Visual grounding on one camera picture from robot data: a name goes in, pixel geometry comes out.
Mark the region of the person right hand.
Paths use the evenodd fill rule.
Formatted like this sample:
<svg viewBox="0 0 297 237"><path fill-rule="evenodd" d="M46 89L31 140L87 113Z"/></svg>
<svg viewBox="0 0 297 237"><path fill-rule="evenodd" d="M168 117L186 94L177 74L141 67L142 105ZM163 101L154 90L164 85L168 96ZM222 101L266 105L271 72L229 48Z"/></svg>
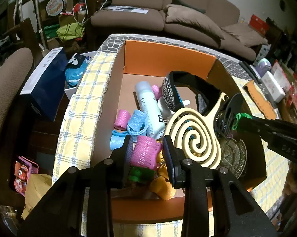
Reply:
<svg viewBox="0 0 297 237"><path fill-rule="evenodd" d="M297 194L297 164L290 162L282 194L286 197L294 193Z"/></svg>

